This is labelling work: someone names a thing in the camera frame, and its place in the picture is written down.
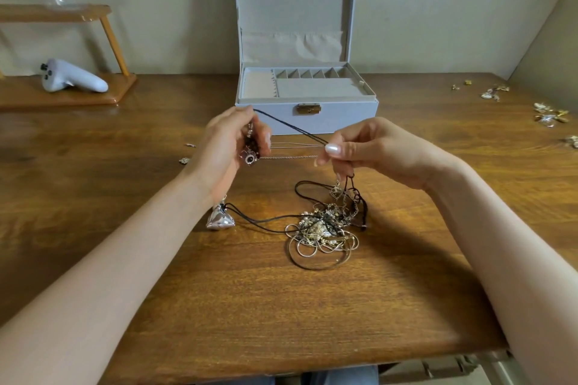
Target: fingernail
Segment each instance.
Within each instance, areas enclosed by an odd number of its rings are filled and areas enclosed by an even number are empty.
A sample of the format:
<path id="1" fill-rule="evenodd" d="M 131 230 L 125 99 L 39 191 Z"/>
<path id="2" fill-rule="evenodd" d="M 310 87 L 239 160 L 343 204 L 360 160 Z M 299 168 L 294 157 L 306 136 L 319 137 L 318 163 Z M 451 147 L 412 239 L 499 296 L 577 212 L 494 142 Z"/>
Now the fingernail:
<path id="1" fill-rule="evenodd" d="M 325 146 L 325 152 L 333 156 L 338 156 L 339 154 L 341 154 L 341 146 L 334 145 L 333 143 L 328 143 Z"/>

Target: wall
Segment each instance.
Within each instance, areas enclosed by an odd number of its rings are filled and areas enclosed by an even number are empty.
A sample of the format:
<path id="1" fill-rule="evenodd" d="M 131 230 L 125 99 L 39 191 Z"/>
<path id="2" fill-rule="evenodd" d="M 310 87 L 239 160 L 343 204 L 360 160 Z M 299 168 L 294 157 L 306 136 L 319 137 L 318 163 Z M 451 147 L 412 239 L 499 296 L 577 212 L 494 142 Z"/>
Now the wall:
<path id="1" fill-rule="evenodd" d="M 0 0 L 44 2 L 45 0 Z M 351 60 L 363 72 L 488 71 L 508 77 L 557 0 L 357 0 Z M 113 7 L 137 73 L 237 72 L 235 0 L 79 0 Z M 49 56 L 116 71 L 93 25 L 8 24 L 0 67 L 31 74 Z"/>
<path id="2" fill-rule="evenodd" d="M 578 0 L 560 0 L 511 77 L 578 111 Z"/>

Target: jewelry box compartment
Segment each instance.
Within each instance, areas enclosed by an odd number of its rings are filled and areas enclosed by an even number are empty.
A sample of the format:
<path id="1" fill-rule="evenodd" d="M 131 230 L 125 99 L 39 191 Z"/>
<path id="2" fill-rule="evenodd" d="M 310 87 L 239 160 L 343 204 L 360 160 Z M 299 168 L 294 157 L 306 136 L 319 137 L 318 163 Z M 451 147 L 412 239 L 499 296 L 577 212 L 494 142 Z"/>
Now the jewelry box compartment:
<path id="1" fill-rule="evenodd" d="M 321 67 L 246 67 L 237 103 L 376 101 L 349 63 Z"/>

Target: hand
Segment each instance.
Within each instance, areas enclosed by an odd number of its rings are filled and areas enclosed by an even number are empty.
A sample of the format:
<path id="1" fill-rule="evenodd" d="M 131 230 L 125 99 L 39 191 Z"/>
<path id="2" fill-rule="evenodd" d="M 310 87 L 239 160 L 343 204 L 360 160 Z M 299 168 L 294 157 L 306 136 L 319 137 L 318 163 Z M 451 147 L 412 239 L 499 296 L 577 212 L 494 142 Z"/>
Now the hand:
<path id="1" fill-rule="evenodd" d="M 338 177 L 368 167 L 414 189 L 425 189 L 438 171 L 457 159 L 384 118 L 371 118 L 337 131 L 317 159 L 333 162 Z"/>
<path id="2" fill-rule="evenodd" d="M 240 155 L 249 122 L 253 122 L 253 137 L 260 154 L 269 155 L 271 128 L 259 121 L 253 107 L 232 107 L 209 122 L 195 156 L 183 170 L 184 174 L 194 173 L 202 180 L 213 205 L 225 197 L 241 166 Z"/>

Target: forearm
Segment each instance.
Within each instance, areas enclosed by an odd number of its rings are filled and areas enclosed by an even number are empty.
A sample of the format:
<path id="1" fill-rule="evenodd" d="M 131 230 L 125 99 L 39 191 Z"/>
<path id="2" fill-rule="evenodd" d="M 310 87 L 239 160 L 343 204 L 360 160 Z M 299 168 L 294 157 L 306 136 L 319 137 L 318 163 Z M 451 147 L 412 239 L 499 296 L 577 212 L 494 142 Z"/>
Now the forearm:
<path id="1" fill-rule="evenodd" d="M 517 359 L 539 384 L 578 377 L 578 273 L 465 163 L 430 185 Z"/>
<path id="2" fill-rule="evenodd" d="M 0 329 L 0 383 L 91 385 L 210 206 L 178 177 Z"/>

